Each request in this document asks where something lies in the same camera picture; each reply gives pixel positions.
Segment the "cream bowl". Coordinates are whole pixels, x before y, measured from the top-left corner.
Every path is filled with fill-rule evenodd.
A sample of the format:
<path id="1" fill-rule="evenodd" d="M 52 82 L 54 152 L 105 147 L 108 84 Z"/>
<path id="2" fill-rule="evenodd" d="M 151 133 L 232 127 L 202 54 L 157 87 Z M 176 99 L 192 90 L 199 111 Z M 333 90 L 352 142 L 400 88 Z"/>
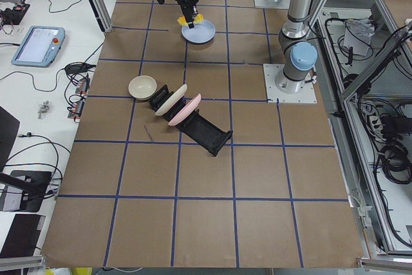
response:
<path id="1" fill-rule="evenodd" d="M 156 92 L 157 82 L 148 75 L 133 78 L 128 85 L 132 97 L 138 100 L 149 100 Z"/>

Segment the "black monitor stand base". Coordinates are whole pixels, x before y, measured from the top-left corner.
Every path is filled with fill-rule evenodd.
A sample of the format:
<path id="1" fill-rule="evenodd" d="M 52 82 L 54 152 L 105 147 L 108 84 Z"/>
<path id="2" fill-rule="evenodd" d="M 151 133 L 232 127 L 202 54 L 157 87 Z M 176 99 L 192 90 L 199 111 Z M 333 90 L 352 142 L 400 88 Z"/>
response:
<path id="1" fill-rule="evenodd" d="M 11 175 L 1 173 L 1 210 L 4 212 L 30 212 L 40 210 L 52 179 L 49 171 L 14 170 Z"/>

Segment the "pink plate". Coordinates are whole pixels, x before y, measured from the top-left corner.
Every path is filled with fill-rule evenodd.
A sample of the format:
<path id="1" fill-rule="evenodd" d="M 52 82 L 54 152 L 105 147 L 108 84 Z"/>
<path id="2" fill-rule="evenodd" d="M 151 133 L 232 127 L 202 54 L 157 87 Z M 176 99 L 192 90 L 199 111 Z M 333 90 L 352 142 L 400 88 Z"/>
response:
<path id="1" fill-rule="evenodd" d="M 169 122 L 169 126 L 177 126 L 182 123 L 199 105 L 201 94 L 191 99 Z"/>

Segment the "black dish rack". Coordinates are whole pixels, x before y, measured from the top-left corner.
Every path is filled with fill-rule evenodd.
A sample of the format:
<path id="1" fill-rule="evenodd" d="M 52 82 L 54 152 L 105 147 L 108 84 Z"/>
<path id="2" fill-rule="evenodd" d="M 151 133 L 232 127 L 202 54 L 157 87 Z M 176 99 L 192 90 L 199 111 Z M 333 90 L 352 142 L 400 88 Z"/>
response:
<path id="1" fill-rule="evenodd" d="M 157 109 L 174 93 L 163 85 L 150 99 L 149 105 L 153 111 Z M 166 121 L 170 121 L 188 102 L 184 96 L 165 114 Z M 212 122 L 200 115 L 198 107 L 180 124 L 172 126 L 178 128 L 213 156 L 217 156 L 220 149 L 232 137 L 232 131 L 223 131 Z"/>

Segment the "striped orange bread roll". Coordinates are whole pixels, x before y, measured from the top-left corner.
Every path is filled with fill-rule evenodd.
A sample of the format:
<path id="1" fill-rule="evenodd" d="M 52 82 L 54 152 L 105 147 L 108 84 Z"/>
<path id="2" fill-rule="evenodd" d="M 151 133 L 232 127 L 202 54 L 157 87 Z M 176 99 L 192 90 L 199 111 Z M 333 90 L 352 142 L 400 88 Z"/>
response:
<path id="1" fill-rule="evenodd" d="M 197 14 L 197 15 L 193 18 L 192 24 L 202 23 L 203 20 L 204 20 L 203 15 L 202 15 L 202 14 Z M 189 22 L 186 21 L 186 19 L 185 19 L 184 16 L 181 16 L 181 17 L 177 18 L 176 21 L 178 22 L 178 24 L 179 24 L 180 26 L 189 26 Z"/>

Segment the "blue plate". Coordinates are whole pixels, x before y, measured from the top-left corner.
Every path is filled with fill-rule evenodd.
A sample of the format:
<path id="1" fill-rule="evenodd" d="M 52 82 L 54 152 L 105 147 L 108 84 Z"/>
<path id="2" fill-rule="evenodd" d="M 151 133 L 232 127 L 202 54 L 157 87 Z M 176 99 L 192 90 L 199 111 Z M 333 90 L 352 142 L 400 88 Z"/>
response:
<path id="1" fill-rule="evenodd" d="M 195 24 L 194 28 L 182 26 L 181 33 L 190 43 L 205 44 L 214 38 L 216 29 L 213 23 L 203 20 L 201 23 Z"/>

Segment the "blue teach pendant near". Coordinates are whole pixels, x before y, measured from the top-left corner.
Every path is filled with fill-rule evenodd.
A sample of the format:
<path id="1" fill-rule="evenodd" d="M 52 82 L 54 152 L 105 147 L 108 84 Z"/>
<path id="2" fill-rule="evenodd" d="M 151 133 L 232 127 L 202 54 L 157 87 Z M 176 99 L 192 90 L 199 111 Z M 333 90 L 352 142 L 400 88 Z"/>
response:
<path id="1" fill-rule="evenodd" d="M 63 27 L 31 26 L 11 63 L 15 66 L 47 68 L 55 60 L 65 36 Z"/>

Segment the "black electronics box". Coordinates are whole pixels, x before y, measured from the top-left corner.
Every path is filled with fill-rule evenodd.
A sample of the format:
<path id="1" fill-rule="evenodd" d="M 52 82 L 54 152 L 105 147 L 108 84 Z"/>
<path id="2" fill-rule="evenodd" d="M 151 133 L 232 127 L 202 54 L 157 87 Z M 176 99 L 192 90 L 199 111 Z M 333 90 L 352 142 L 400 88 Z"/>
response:
<path id="1" fill-rule="evenodd" d="M 1 24 L 20 25 L 29 7 L 30 4 L 23 3 L 22 5 L 15 5 L 12 9 L 6 8 L 5 10 L 1 10 Z"/>

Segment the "cream plate in rack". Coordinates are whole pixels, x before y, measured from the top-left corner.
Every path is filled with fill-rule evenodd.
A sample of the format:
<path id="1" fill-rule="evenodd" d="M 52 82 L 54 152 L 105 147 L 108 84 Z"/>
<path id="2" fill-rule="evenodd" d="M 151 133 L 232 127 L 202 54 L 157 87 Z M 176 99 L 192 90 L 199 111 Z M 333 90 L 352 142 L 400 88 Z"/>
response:
<path id="1" fill-rule="evenodd" d="M 155 115 L 160 117 L 165 115 L 184 95 L 187 91 L 187 85 L 180 86 L 155 112 Z"/>

